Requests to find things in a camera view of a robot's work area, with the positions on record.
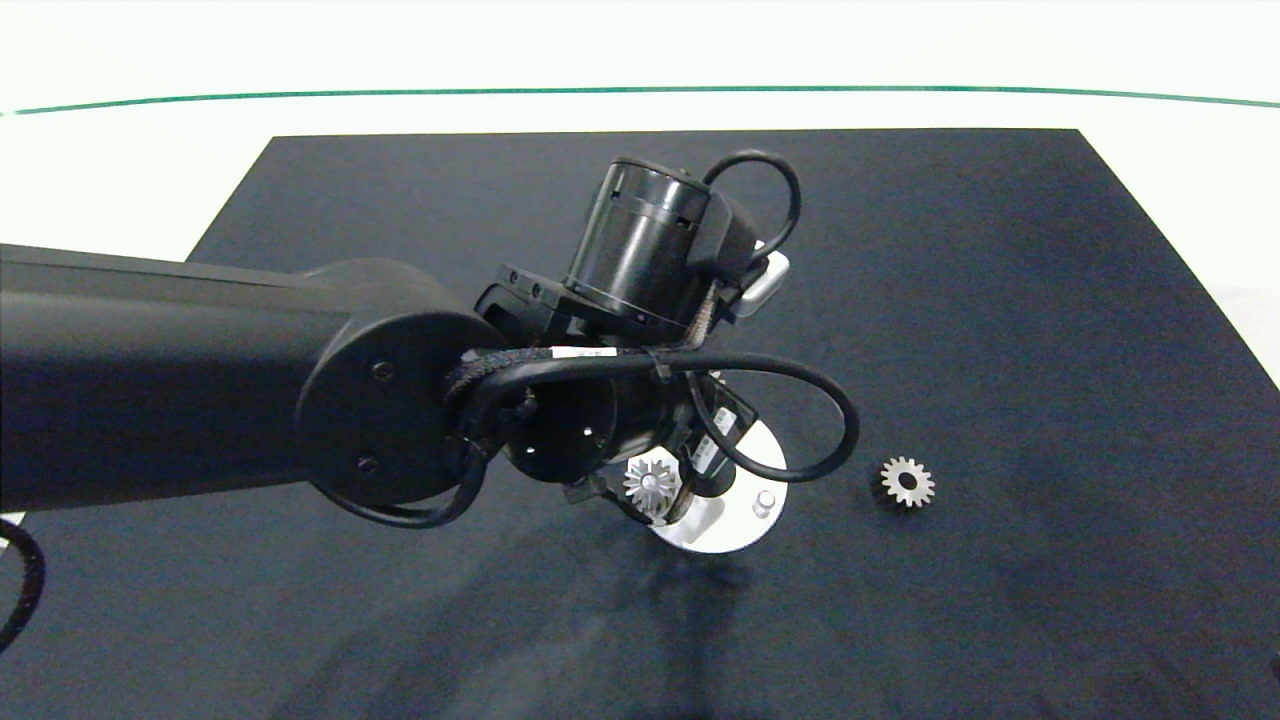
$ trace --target silver gear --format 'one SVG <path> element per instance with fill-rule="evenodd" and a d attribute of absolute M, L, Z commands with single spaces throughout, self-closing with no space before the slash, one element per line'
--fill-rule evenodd
<path fill-rule="evenodd" d="M 662 460 L 632 459 L 627 462 L 627 497 L 636 509 L 649 518 L 660 519 L 680 492 L 680 478 Z"/>
<path fill-rule="evenodd" d="M 906 474 L 915 479 L 915 486 L 910 489 L 899 480 L 899 477 Z M 905 505 L 906 507 L 924 507 L 925 503 L 933 500 L 933 473 L 925 473 L 924 465 L 915 461 L 915 457 L 908 460 L 906 457 L 899 457 L 896 460 L 888 460 L 884 462 L 884 469 L 881 470 L 881 484 L 888 489 L 890 497 L 896 502 Z"/>

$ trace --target black tabletop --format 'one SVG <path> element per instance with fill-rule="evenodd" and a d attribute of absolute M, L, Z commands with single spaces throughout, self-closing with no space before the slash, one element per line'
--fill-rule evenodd
<path fill-rule="evenodd" d="M 712 345 L 827 370 L 864 428 L 764 539 L 687 555 L 503 460 L 429 532 L 306 486 L 36 514 L 0 716 L 1274 716 L 1280 393 L 1076 132 L 283 137 L 191 260 L 389 256 L 472 299 L 562 275 L 614 156 L 751 146 L 800 172 L 794 269 Z M 781 219 L 767 168 L 718 182 Z M 741 382 L 788 457 L 836 439 Z M 900 455 L 937 482 L 909 516 L 869 492 Z"/>

